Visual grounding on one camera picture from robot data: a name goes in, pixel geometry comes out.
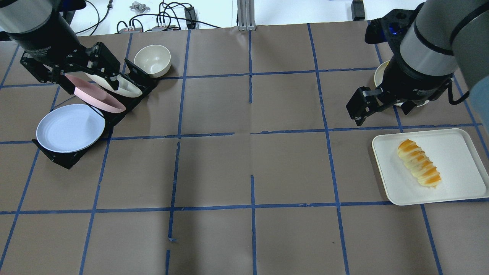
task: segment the white tray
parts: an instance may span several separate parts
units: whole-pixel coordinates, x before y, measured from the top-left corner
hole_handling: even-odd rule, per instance
[[[397,154],[410,139],[420,146],[442,177],[436,187],[421,186]],[[385,193],[395,205],[445,202],[489,197],[489,176],[470,136],[461,129],[445,129],[377,136],[372,148]]]

